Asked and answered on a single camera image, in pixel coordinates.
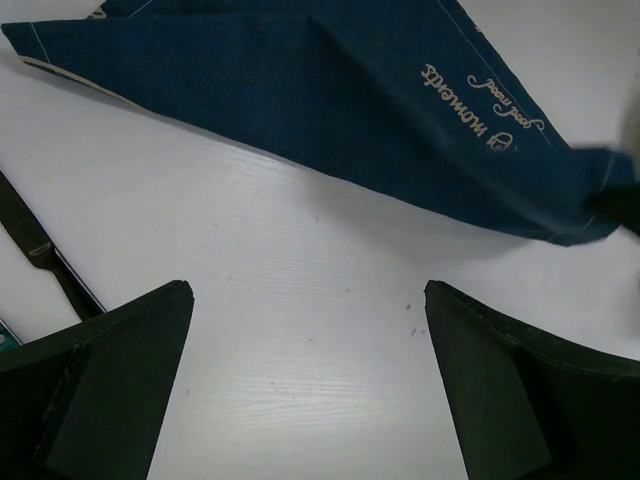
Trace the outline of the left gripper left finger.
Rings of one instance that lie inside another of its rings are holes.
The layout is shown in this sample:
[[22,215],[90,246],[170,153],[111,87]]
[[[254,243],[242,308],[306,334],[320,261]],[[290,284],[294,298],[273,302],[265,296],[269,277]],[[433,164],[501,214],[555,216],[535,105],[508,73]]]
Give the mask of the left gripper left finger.
[[146,478],[193,308],[172,281],[3,352],[2,478]]

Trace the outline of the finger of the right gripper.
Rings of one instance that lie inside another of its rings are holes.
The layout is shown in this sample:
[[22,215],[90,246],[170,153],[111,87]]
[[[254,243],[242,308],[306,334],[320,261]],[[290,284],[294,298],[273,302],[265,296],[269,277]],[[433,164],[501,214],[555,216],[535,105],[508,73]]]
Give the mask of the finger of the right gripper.
[[598,218],[624,227],[640,229],[640,186],[638,184],[614,188],[591,195],[587,208]]

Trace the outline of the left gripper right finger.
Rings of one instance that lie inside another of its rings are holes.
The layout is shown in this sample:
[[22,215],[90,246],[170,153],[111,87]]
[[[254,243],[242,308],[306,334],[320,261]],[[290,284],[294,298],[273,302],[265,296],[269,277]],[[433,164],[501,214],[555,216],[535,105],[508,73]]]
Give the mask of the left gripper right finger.
[[636,479],[639,363],[502,314],[442,281],[428,330],[470,479]]

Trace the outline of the dark blue cloth napkin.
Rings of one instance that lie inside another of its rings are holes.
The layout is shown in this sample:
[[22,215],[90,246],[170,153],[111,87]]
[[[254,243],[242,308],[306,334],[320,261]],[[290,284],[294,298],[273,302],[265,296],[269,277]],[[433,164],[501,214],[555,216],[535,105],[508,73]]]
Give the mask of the dark blue cloth napkin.
[[30,66],[505,234],[603,239],[622,226],[587,199],[639,185],[569,146],[455,1],[107,1],[2,32]]

